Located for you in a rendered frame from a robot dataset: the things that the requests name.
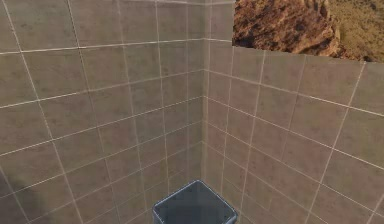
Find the blue-grey square trash can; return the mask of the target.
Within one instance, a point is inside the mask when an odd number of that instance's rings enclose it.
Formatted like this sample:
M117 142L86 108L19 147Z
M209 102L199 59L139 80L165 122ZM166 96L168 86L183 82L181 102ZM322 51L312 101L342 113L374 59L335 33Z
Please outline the blue-grey square trash can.
M235 224L238 213L218 193L195 180L152 208L153 224Z

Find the window with rocky landscape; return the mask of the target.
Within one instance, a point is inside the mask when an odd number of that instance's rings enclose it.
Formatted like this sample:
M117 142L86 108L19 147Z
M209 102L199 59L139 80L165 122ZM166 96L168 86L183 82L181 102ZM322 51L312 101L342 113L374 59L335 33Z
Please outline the window with rocky landscape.
M384 62L384 0L236 0L232 43Z

